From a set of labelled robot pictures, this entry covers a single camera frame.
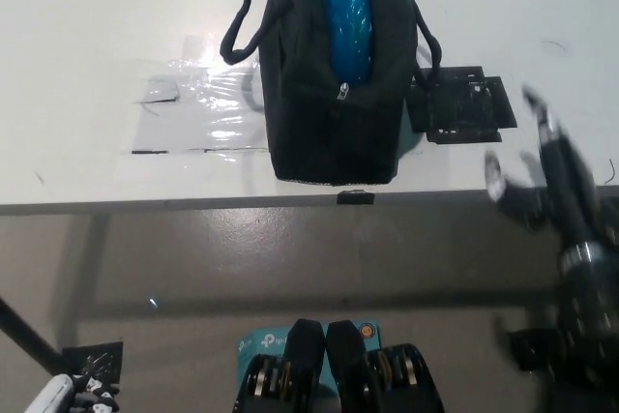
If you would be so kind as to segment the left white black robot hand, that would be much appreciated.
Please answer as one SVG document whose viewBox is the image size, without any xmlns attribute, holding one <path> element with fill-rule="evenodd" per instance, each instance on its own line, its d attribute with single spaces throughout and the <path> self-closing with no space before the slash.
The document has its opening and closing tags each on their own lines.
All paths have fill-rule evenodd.
<svg viewBox="0 0 619 413">
<path fill-rule="evenodd" d="M 25 413 L 113 413 L 120 389 L 102 374 L 53 376 L 24 410 Z"/>
</svg>

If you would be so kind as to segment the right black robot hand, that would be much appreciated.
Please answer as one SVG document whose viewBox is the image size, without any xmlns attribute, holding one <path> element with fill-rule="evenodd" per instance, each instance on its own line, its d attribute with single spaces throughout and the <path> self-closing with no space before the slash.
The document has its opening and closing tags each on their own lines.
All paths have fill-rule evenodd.
<svg viewBox="0 0 619 413">
<path fill-rule="evenodd" d="M 486 192 L 510 220 L 535 231 L 550 222 L 564 248 L 601 242 L 604 226 L 591 171 L 546 101 L 532 88 L 522 88 L 538 128 L 543 188 L 527 189 L 502 172 L 495 153 L 485 154 Z"/>
</svg>

